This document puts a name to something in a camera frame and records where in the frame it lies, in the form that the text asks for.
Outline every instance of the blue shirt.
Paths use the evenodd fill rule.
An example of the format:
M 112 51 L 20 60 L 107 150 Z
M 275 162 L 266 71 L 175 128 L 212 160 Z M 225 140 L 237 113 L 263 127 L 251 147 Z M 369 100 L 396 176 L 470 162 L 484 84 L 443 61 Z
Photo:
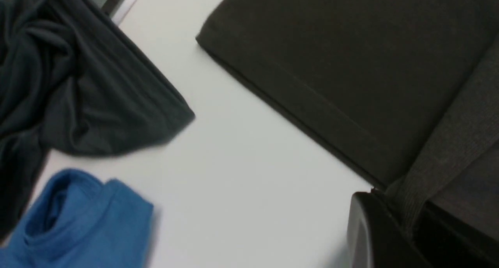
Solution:
M 141 268 L 152 212 L 118 180 L 63 170 L 0 250 L 0 268 Z

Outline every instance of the fabric strap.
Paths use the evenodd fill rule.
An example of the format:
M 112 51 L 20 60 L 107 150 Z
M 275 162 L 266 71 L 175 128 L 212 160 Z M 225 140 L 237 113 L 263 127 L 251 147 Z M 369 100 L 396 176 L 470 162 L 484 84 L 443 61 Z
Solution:
M 412 238 L 426 201 L 498 140 L 499 38 L 496 37 L 392 197 L 408 237 Z

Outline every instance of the crumpled cloth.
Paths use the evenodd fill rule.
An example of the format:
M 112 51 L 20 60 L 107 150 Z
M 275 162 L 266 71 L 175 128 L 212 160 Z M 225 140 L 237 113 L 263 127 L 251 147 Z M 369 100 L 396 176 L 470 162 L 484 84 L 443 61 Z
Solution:
M 0 249 L 0 267 L 142 268 L 152 215 L 153 205 L 121 181 L 62 170 Z
M 0 0 L 0 240 L 50 148 L 109 156 L 171 140 L 194 114 L 91 0 Z

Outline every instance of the metal edge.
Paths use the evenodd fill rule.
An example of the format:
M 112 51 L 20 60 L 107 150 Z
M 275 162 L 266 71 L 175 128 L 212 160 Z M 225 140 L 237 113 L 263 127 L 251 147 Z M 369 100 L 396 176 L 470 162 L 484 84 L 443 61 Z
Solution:
M 114 12 L 111 21 L 113 21 L 114 24 L 119 25 L 136 1 L 137 0 L 123 0 L 123 3 L 121 3 L 116 12 Z

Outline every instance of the white table surface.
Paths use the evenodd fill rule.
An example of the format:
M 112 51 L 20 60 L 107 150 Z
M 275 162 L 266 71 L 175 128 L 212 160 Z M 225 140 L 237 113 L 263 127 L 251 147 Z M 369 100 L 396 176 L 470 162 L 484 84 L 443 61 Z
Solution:
M 155 204 L 148 268 L 348 266 L 351 195 L 370 186 L 221 69 L 195 36 L 221 0 L 138 0 L 120 25 L 196 120 L 168 145 L 112 159 L 50 153 Z

